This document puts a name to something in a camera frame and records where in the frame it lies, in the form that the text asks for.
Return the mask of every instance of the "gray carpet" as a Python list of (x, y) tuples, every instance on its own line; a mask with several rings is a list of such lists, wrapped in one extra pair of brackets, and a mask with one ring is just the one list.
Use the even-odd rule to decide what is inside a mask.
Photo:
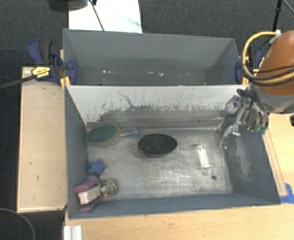
[[(287, 0), (294, 9), (294, 0)], [(166, 33), (235, 38), (238, 50), (255, 32), (270, 30), (277, 0), (139, 0), (142, 29)], [(294, 29), (294, 16), (283, 4), (278, 28)], [(53, 40), (62, 47), (67, 3), (60, 0), (0, 0), (0, 84), (21, 77), (31, 64), (27, 44)], [(0, 91), (0, 208), (15, 209), (19, 144), (19, 87)], [(37, 239), (61, 239), (62, 213), (28, 214)], [(8, 232), (16, 232), (12, 237)], [(23, 221), (0, 213), (0, 239), (31, 239)]]

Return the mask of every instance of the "blue tape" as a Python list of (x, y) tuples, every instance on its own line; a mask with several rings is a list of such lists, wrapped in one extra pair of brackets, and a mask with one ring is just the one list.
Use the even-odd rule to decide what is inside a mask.
[(294, 194), (292, 193), (290, 184), (285, 183), (288, 195), (280, 196), (280, 202), (282, 204), (293, 204), (294, 205)]

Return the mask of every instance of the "small figurine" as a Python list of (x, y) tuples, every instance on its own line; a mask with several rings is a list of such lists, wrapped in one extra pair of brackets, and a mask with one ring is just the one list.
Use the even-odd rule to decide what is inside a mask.
[(101, 184), (97, 179), (88, 179), (74, 187), (74, 193), (78, 194), (80, 211), (89, 212), (100, 201)]
[(100, 192), (103, 194), (103, 197), (108, 195), (114, 195), (118, 191), (117, 183), (112, 178), (107, 178), (102, 181), (102, 188)]

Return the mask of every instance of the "white paper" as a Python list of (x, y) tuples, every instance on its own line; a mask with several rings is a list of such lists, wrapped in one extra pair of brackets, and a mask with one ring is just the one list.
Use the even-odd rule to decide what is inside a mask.
[[(96, 13), (104, 31), (142, 33), (138, 0), (98, 0)], [(69, 28), (101, 31), (88, 0), (69, 2)]]

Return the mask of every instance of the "blue clamp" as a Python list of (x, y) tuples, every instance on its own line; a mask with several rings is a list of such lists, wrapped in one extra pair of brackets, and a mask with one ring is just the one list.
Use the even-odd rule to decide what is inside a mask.
[(293, 204), (294, 205), (294, 194), (292, 193), (291, 186), (285, 183), (288, 195), (280, 196), (280, 202), (282, 204)]
[(30, 58), (33, 59), (36, 66), (45, 65), (50, 68), (50, 74), (45, 77), (36, 78), (36, 80), (44, 80), (60, 84), (60, 79), (64, 76), (70, 77), (70, 83), (74, 85), (78, 77), (78, 68), (74, 60), (69, 60), (67, 65), (64, 65), (63, 60), (57, 52), (51, 52), (51, 41), (41, 42), (35, 39), (28, 44), (28, 53)]
[[(253, 69), (257, 69), (259, 68), (259, 65), (262, 61), (262, 57), (263, 57), (263, 53), (262, 53), (262, 49), (259, 48), (259, 46), (255, 45), (255, 60), (254, 60), (254, 63), (253, 63), (253, 67), (249, 67), (249, 71), (252, 73), (253, 72)], [(236, 65), (235, 65), (235, 79), (236, 79), (236, 83), (237, 84), (241, 84), (242, 82), (242, 76), (243, 76), (243, 68), (242, 68), (242, 64), (240, 61), (236, 62)]]
[(105, 167), (106, 166), (102, 163), (100, 159), (91, 161), (89, 162), (89, 175), (99, 178)]

